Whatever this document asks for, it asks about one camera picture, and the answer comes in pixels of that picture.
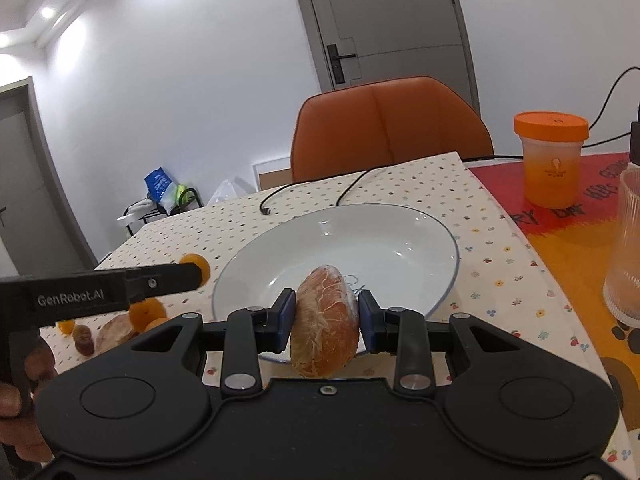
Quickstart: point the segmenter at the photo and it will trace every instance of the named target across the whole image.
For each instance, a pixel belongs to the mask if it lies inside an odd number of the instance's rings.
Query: power adapter
[[[640,166],[640,107],[638,107],[638,120],[631,123],[629,161],[636,166]]]

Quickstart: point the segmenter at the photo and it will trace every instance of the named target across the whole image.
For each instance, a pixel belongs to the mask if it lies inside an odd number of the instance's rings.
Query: hand
[[[51,348],[40,339],[36,349],[24,360],[27,377],[38,383],[33,393],[34,400],[47,382],[57,375],[55,364]],[[51,451],[40,434],[33,410],[20,418],[2,418],[15,417],[21,409],[18,389],[0,383],[0,442],[14,446],[17,455],[27,462],[51,460]]]

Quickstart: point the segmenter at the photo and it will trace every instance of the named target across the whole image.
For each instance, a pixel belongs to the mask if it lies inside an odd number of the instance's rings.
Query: screw
[[[329,396],[335,395],[336,393],[338,393],[338,388],[326,384],[325,386],[320,386],[320,393]]]
[[[255,384],[255,377],[249,374],[232,374],[225,379],[225,386],[232,390],[248,390]]]
[[[431,379],[422,374],[409,374],[400,377],[400,386],[407,390],[426,390],[431,386]]]

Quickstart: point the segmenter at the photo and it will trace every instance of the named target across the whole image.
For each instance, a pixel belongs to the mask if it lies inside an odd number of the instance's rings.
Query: small orange fruit
[[[153,320],[151,323],[149,323],[146,328],[145,328],[145,332],[149,332],[149,330],[151,330],[152,328],[155,328],[156,326],[160,326],[162,325],[162,323],[165,323],[169,321],[168,317],[159,317],[158,319]]]
[[[74,331],[74,327],[76,326],[76,322],[73,319],[59,321],[56,324],[58,326],[58,330],[60,330],[64,335],[71,335]]]
[[[211,267],[209,267],[209,262],[204,256],[200,256],[196,253],[187,253],[180,258],[180,261],[178,263],[196,264],[198,267],[200,267],[200,272],[202,273],[202,281],[200,282],[200,286],[203,286],[209,281],[209,278],[211,276]]]
[[[146,298],[129,307],[129,321],[136,332],[144,332],[149,323],[166,317],[166,310],[158,298]]]

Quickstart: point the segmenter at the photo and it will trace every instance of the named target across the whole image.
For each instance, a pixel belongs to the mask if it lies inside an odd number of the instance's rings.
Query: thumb
[[[0,383],[0,417],[20,415],[21,404],[18,388]]]

